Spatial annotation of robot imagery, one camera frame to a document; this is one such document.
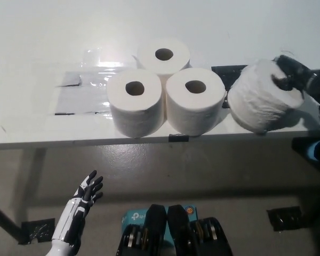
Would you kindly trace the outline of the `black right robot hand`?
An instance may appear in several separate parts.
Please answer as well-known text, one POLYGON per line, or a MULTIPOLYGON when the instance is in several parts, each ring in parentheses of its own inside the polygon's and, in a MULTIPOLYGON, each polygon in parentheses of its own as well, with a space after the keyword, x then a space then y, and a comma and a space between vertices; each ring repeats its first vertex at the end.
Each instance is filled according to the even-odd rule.
POLYGON ((316 77, 316 74, 311 69, 286 55, 275 57, 273 62, 285 74, 284 78, 278 78, 276 75, 271 76, 277 87, 284 91, 290 91, 293 88, 299 91, 309 91, 309 87, 316 77))

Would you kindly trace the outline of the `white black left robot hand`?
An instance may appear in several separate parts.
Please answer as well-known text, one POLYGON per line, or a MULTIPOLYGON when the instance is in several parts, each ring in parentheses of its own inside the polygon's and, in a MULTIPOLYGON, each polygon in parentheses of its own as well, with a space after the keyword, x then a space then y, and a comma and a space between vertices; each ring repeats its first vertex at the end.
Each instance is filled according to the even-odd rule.
POLYGON ((90 208, 103 196, 103 177, 96 178, 96 175, 97 171, 94 170, 86 176, 67 202, 54 230, 52 241, 63 242, 72 249, 80 246, 85 218, 90 208))

